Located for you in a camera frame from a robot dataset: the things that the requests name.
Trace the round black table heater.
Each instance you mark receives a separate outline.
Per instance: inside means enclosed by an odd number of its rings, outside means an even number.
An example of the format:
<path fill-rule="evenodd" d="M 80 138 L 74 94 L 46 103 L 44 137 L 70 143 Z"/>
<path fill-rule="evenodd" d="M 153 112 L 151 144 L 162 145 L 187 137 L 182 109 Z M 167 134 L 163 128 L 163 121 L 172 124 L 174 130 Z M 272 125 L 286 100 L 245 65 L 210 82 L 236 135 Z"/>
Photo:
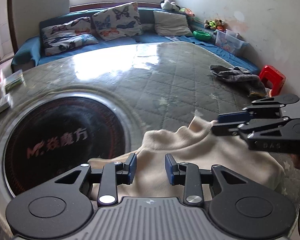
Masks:
<path fill-rule="evenodd" d="M 123 155 L 128 146 L 123 123 L 104 103 L 82 96 L 54 99 L 13 128 L 4 154 L 6 181 L 17 196 L 91 158 Z"/>

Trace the colourful plush toys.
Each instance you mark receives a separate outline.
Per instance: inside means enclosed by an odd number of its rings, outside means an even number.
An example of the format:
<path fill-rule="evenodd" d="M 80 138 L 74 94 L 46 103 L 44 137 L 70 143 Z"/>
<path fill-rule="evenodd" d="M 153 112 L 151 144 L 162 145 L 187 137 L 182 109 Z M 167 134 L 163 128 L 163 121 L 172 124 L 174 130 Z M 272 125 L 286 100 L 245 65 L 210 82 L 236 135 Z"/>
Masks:
<path fill-rule="evenodd" d="M 185 13 L 189 18 L 191 25 L 197 25 L 200 28 L 209 29 L 209 30 L 219 30 L 224 31 L 225 22 L 221 19 L 214 19 L 214 20 L 204 20 L 201 21 L 199 18 L 195 16 L 192 10 L 188 8 L 181 8 L 179 12 Z"/>

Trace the clear plastic storage box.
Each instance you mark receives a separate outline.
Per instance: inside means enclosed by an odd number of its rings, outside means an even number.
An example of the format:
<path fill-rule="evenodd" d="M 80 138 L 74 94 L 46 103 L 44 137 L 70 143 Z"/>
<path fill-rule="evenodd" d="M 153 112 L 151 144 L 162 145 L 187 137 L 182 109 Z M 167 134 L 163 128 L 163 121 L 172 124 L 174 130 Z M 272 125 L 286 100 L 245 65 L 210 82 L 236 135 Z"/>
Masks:
<path fill-rule="evenodd" d="M 249 45 L 248 42 L 242 41 L 225 32 L 216 30 L 215 45 L 235 56 L 242 56 Z"/>

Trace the white power strip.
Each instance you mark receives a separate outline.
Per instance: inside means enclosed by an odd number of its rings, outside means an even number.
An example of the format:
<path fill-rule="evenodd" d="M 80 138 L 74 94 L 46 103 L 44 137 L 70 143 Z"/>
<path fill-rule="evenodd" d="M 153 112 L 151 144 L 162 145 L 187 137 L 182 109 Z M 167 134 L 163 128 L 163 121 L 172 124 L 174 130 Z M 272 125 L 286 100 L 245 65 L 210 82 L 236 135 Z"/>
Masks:
<path fill-rule="evenodd" d="M 0 99 L 0 113 L 3 112 L 4 110 L 8 109 L 11 107 L 13 103 L 12 97 L 10 93 L 6 94 Z"/>

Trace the upright butterfly cushion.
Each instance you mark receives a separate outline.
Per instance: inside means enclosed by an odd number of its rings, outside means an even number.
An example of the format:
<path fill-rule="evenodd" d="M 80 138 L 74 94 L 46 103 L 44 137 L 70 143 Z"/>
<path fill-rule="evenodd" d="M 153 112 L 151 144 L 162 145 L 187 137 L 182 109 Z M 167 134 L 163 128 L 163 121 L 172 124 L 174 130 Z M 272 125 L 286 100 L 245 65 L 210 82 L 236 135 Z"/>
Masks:
<path fill-rule="evenodd" d="M 105 41 L 143 34 L 137 2 L 103 10 L 91 18 L 97 34 Z"/>

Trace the green bowl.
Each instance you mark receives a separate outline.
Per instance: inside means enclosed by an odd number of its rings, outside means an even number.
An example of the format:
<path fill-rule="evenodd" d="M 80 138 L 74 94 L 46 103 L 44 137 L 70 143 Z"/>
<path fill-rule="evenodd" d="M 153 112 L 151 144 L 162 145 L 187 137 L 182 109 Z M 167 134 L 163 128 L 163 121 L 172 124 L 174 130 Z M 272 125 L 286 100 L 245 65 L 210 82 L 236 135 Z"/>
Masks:
<path fill-rule="evenodd" d="M 195 30 L 193 32 L 193 36 L 200 41 L 209 41 L 212 38 L 210 33 L 207 33 L 205 31 L 199 31 L 199 30 Z"/>

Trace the flat butterfly cushion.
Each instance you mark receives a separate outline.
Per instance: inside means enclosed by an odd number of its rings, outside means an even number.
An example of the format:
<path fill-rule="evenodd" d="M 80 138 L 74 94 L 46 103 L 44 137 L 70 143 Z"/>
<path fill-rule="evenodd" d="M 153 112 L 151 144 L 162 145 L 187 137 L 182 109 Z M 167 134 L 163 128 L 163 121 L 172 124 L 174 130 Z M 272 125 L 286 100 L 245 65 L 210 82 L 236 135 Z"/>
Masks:
<path fill-rule="evenodd" d="M 45 27 L 41 30 L 41 36 L 46 56 L 98 44 L 89 17 L 80 17 L 67 23 Z"/>

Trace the cream sweater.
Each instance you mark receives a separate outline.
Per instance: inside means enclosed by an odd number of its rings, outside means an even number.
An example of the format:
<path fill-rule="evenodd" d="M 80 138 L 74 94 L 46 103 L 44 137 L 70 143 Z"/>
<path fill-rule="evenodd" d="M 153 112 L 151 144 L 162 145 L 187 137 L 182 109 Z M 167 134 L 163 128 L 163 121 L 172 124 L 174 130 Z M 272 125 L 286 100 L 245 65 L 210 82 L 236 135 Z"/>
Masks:
<path fill-rule="evenodd" d="M 179 197 L 183 187 L 172 186 L 165 171 L 165 155 L 209 170 L 219 164 L 272 190 L 283 180 L 283 167 L 268 152 L 251 151 L 240 137 L 217 137 L 211 132 L 214 121 L 195 116 L 189 126 L 176 132 L 147 131 L 135 150 L 136 174 L 131 185 L 120 185 L 118 197 Z"/>

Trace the green booklet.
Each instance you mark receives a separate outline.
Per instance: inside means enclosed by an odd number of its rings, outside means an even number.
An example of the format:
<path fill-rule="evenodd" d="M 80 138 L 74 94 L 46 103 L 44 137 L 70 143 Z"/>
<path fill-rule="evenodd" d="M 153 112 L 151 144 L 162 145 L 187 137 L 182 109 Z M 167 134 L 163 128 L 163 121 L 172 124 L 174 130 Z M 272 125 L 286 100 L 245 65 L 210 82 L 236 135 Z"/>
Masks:
<path fill-rule="evenodd" d="M 23 75 L 23 71 L 20 69 L 5 79 L 6 92 L 9 92 L 14 87 L 22 84 L 23 82 L 24 82 L 24 75 Z"/>

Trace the blue corner sofa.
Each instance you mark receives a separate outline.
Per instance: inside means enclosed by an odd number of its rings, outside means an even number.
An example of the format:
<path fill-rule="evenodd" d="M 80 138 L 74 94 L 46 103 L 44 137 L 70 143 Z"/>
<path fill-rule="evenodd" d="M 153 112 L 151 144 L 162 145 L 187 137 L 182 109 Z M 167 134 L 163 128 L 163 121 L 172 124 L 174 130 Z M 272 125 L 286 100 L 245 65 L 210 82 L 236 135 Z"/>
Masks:
<path fill-rule="evenodd" d="M 155 32 L 155 16 L 160 9 L 139 9 L 128 3 L 105 10 L 73 12 L 40 22 L 38 36 L 29 38 L 16 52 L 13 72 L 79 53 L 114 46 L 168 42 Z"/>

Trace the grey cushion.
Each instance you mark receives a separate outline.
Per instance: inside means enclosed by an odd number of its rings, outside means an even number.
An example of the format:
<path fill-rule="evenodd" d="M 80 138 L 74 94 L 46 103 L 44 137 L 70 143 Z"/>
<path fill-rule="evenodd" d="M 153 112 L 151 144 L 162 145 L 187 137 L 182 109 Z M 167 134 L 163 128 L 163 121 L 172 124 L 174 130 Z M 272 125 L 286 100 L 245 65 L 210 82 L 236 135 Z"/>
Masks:
<path fill-rule="evenodd" d="M 160 36 L 193 36 L 185 15 L 154 11 L 154 29 Z"/>

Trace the panda plush toy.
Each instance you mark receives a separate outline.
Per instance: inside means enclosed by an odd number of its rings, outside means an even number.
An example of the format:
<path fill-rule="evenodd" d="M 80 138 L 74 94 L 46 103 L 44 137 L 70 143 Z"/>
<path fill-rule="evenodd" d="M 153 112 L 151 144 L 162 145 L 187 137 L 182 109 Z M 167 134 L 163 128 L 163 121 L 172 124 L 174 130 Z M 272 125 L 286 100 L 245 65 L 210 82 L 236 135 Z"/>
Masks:
<path fill-rule="evenodd" d="M 180 7 L 178 5 L 176 5 L 175 2 L 170 2 L 169 0 L 161 1 L 160 6 L 161 6 L 162 10 L 175 11 L 175 12 L 180 11 Z"/>

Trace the red plastic stool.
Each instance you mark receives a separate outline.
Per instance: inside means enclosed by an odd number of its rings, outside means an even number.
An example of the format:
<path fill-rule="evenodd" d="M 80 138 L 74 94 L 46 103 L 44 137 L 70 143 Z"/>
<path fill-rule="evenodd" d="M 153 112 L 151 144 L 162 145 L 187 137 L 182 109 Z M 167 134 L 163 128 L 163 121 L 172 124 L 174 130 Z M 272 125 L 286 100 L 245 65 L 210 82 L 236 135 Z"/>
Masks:
<path fill-rule="evenodd" d="M 265 86 L 270 85 L 271 96 L 279 95 L 286 81 L 286 76 L 271 65 L 262 68 L 259 78 Z"/>

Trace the grey knit garment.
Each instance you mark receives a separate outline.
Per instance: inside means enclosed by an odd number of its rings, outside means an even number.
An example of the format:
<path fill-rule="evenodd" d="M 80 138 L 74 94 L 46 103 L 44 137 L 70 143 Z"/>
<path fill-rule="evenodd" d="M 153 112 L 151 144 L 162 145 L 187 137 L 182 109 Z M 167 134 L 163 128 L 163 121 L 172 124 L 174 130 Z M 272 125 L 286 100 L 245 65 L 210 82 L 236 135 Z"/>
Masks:
<path fill-rule="evenodd" d="M 210 72 L 216 79 L 240 90 L 250 98 L 267 98 L 269 96 L 269 89 L 265 87 L 259 76 L 245 68 L 211 64 Z"/>

